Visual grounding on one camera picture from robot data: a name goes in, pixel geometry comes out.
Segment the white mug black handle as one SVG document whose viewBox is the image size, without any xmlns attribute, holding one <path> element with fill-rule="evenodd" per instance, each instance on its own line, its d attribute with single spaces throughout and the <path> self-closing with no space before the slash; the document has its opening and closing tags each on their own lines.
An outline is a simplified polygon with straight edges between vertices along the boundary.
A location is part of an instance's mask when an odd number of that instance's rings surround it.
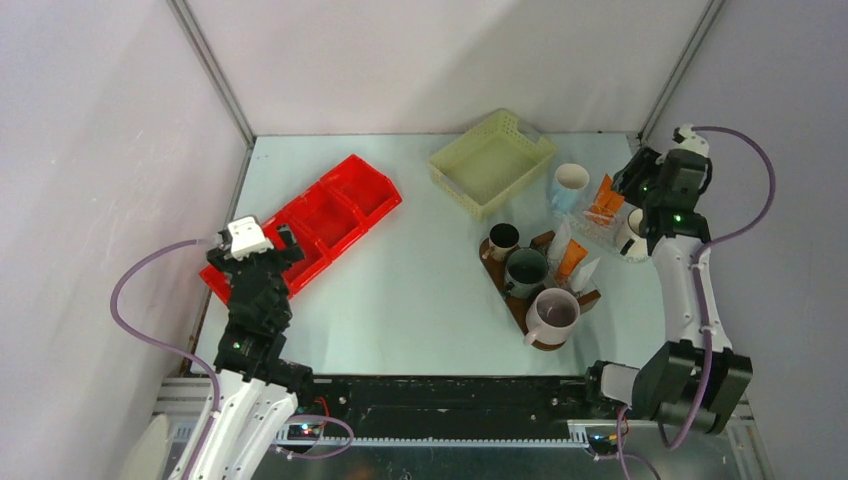
<svg viewBox="0 0 848 480">
<path fill-rule="evenodd" d="M 634 209 L 616 232 L 616 250 L 627 261 L 641 262 L 649 258 L 647 239 L 640 235 L 642 220 L 643 210 Z"/>
</svg>

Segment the orange toothpaste tube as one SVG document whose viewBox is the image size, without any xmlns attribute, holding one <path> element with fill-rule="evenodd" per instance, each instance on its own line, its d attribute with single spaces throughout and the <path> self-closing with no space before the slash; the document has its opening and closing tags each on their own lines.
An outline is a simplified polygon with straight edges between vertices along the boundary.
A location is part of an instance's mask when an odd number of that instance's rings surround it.
<svg viewBox="0 0 848 480">
<path fill-rule="evenodd" d="M 596 225 L 610 225 L 625 203 L 624 196 L 614 191 L 612 185 L 612 177 L 605 175 L 594 200 L 584 213 L 586 219 Z"/>
<path fill-rule="evenodd" d="M 578 241 L 571 239 L 567 244 L 564 255 L 557 266 L 554 279 L 558 284 L 564 284 L 568 281 L 572 273 L 577 269 L 580 263 L 587 257 L 588 250 Z"/>
</svg>

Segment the dark blue capped tube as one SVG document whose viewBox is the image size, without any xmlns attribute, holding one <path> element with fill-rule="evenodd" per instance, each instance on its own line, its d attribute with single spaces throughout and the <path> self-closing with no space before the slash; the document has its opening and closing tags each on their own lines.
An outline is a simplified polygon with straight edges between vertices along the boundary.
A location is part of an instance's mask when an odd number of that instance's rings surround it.
<svg viewBox="0 0 848 480">
<path fill-rule="evenodd" d="M 565 215 L 562 217 L 546 253 L 551 266 L 556 267 L 561 263 L 571 239 L 571 222 L 569 217 Z"/>
</svg>

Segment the brown mug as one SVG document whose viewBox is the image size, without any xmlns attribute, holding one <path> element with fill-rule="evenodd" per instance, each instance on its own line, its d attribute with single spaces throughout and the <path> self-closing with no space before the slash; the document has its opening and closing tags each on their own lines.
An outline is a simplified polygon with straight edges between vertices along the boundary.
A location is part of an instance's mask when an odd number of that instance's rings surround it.
<svg viewBox="0 0 848 480">
<path fill-rule="evenodd" d="M 502 262 L 507 254 L 518 245 L 519 240 L 520 233 L 514 225 L 498 223 L 489 230 L 487 246 L 484 248 L 481 258 Z"/>
</svg>

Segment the pink capped tube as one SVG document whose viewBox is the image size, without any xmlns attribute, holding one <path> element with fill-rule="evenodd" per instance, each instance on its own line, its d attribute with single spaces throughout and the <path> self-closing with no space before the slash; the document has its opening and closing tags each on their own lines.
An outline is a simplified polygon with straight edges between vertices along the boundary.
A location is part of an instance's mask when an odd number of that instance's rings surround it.
<svg viewBox="0 0 848 480">
<path fill-rule="evenodd" d="M 589 262 L 581 263 L 569 277 L 568 288 L 574 293 L 584 291 L 588 286 L 599 262 L 600 259 L 595 258 Z"/>
</svg>

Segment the dark green mug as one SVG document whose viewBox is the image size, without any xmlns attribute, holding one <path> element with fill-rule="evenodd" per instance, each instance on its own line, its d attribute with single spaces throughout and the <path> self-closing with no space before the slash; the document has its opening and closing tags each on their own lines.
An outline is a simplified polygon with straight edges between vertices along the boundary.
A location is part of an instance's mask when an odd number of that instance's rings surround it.
<svg viewBox="0 0 848 480">
<path fill-rule="evenodd" d="M 518 248 L 506 259 L 502 296 L 529 299 L 544 287 L 548 270 L 547 257 L 543 253 L 532 248 Z"/>
</svg>

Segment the cream plastic basket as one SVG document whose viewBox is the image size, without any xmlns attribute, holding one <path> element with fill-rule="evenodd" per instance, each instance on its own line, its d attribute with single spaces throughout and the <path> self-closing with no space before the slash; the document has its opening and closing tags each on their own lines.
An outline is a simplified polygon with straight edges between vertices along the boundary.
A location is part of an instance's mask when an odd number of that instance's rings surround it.
<svg viewBox="0 0 848 480">
<path fill-rule="evenodd" d="M 558 147 L 508 109 L 498 109 L 430 157 L 433 183 L 476 220 L 490 217 L 548 170 Z"/>
</svg>

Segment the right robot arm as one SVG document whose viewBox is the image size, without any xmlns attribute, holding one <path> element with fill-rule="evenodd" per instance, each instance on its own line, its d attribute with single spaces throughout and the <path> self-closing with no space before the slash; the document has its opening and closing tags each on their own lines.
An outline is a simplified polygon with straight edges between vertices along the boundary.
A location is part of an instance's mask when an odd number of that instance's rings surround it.
<svg viewBox="0 0 848 480">
<path fill-rule="evenodd" d="M 606 418 L 620 406 L 638 419 L 718 434 L 753 377 L 717 312 L 709 271 L 711 234 L 695 206 L 712 162 L 675 148 L 640 148 L 613 177 L 613 190 L 642 212 L 639 234 L 661 286 L 665 343 L 641 368 L 598 361 L 585 374 L 585 411 Z"/>
</svg>

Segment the clear textured acrylic tray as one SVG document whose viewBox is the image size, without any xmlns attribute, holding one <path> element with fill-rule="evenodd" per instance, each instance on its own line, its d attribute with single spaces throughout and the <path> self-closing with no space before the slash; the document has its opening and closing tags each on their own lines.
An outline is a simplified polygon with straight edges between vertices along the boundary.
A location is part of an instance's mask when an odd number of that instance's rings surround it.
<svg viewBox="0 0 848 480">
<path fill-rule="evenodd" d="M 566 215 L 572 231 L 579 233 L 585 239 L 614 252 L 620 250 L 616 246 L 616 234 L 624 225 L 628 215 L 635 209 L 629 203 L 623 203 L 615 212 L 605 206 L 595 204 L 596 194 L 586 194 Z"/>
</svg>

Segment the light blue mug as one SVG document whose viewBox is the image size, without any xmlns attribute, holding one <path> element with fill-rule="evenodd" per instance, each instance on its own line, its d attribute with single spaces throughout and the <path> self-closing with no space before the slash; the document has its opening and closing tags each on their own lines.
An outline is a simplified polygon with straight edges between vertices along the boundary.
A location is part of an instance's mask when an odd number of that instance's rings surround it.
<svg viewBox="0 0 848 480">
<path fill-rule="evenodd" d="M 551 210 L 557 214 L 568 213 L 582 198 L 589 181 L 589 172 L 579 164 L 565 163 L 558 166 L 548 194 Z"/>
</svg>

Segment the pink white mug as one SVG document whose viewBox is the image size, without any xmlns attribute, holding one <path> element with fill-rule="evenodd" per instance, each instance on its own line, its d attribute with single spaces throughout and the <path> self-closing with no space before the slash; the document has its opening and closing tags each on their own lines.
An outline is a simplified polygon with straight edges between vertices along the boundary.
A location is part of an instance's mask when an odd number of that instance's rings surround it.
<svg viewBox="0 0 848 480">
<path fill-rule="evenodd" d="M 558 349 L 572 334 L 580 318 L 580 305 L 574 295 L 560 288 L 541 291 L 529 307 L 523 343 L 540 344 L 540 349 Z"/>
</svg>

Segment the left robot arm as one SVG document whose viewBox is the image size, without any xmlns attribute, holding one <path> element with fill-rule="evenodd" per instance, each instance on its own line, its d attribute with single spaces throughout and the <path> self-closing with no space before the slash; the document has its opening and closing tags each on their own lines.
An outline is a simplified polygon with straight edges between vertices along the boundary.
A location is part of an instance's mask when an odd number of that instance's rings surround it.
<svg viewBox="0 0 848 480">
<path fill-rule="evenodd" d="M 283 274 L 305 254 L 282 225 L 268 235 L 255 217 L 233 220 L 207 260 L 229 279 L 228 320 L 201 419 L 173 479 L 249 479 L 291 416 L 316 403 L 309 367 L 282 359 L 292 312 Z"/>
</svg>

